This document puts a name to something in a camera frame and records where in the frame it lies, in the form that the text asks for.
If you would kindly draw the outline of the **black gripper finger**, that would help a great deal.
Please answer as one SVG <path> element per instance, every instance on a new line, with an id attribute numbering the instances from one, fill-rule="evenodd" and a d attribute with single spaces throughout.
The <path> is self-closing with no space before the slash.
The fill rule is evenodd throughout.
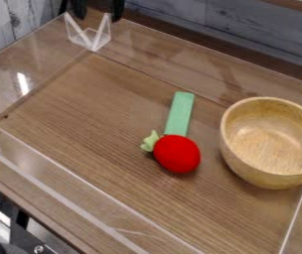
<path id="1" fill-rule="evenodd" d="M 71 0 L 75 16 L 84 19 L 87 14 L 87 0 Z"/>
<path id="2" fill-rule="evenodd" d="M 111 21 L 117 22 L 121 19 L 124 12 L 125 0 L 112 0 L 111 3 Z"/>

